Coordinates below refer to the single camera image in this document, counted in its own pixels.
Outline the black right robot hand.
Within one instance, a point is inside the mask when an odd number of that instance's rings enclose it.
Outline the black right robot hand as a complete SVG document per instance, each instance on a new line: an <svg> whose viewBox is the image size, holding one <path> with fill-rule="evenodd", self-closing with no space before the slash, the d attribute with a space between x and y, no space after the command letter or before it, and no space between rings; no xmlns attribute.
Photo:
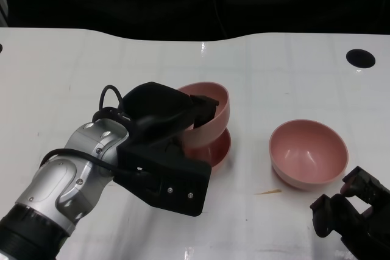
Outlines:
<svg viewBox="0 0 390 260"><path fill-rule="evenodd" d="M357 259L389 259L389 190L359 166L342 181L339 194L310 205L316 234L337 232Z"/></svg>

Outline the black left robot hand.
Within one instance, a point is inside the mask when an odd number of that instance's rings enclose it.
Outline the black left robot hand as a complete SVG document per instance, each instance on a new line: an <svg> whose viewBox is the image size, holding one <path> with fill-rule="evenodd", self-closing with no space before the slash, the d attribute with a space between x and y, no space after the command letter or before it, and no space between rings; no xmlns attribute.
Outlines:
<svg viewBox="0 0 390 260"><path fill-rule="evenodd" d="M174 88L147 82L123 98L123 114L129 117L129 145L146 147L177 157L218 164L209 147L196 151L182 141L186 129L197 129L216 115L219 101L204 94L185 94Z"/></svg>

